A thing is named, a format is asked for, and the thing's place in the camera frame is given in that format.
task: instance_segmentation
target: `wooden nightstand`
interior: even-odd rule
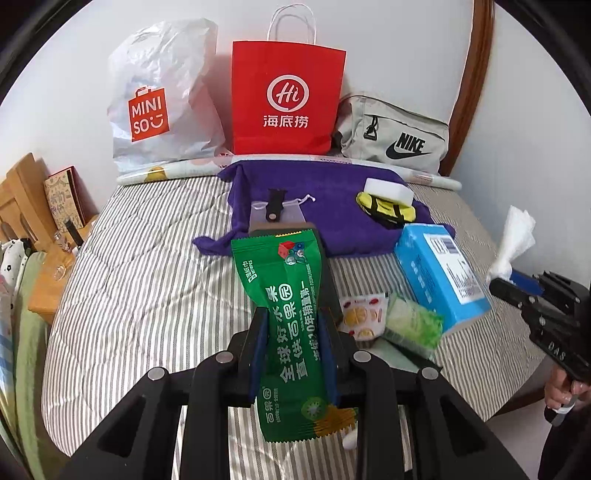
[[[90,233],[91,222],[96,218],[96,216],[93,217],[84,228],[78,230],[82,239],[86,240]],[[68,237],[70,245],[74,245],[70,235],[66,236]],[[43,266],[37,276],[37,280],[35,281],[35,285],[33,286],[33,291],[31,292],[27,307],[31,312],[38,314],[43,320],[49,323],[49,325],[53,323],[53,317],[56,315],[57,308],[60,305],[61,295],[64,293],[64,288],[70,278],[70,273],[74,264],[72,263],[68,267],[66,275],[61,280],[54,280],[53,274],[59,265],[65,265],[66,263],[64,262],[72,261],[72,257],[72,254],[64,252],[56,244],[51,244],[51,247],[49,247],[47,255],[45,256]]]

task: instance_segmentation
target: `white foam block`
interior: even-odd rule
[[[398,205],[410,207],[413,204],[414,192],[393,181],[367,179],[363,191]]]

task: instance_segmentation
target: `kiwi illustration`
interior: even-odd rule
[[[320,397],[310,397],[302,405],[301,414],[308,420],[316,421],[324,417],[326,413],[326,403]]]

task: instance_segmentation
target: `crumpled tissue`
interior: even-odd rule
[[[532,234],[534,227],[535,220],[527,213],[527,210],[522,212],[513,205],[509,207],[499,252],[486,275],[487,284],[493,278],[503,278],[509,281],[513,272],[511,262],[528,248],[535,245],[534,235]]]

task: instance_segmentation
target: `metal screw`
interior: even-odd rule
[[[371,360],[371,353],[365,350],[357,350],[353,354],[353,359],[361,364],[364,364],[365,362],[369,362]]]
[[[234,355],[232,355],[232,352],[228,352],[227,350],[219,352],[216,355],[216,362],[218,362],[219,364],[227,364],[232,360],[234,360]]]
[[[165,374],[165,370],[162,367],[151,368],[148,372],[148,378],[152,381],[160,380]]]
[[[421,375],[427,380],[435,380],[439,373],[433,367],[426,367],[421,370]]]

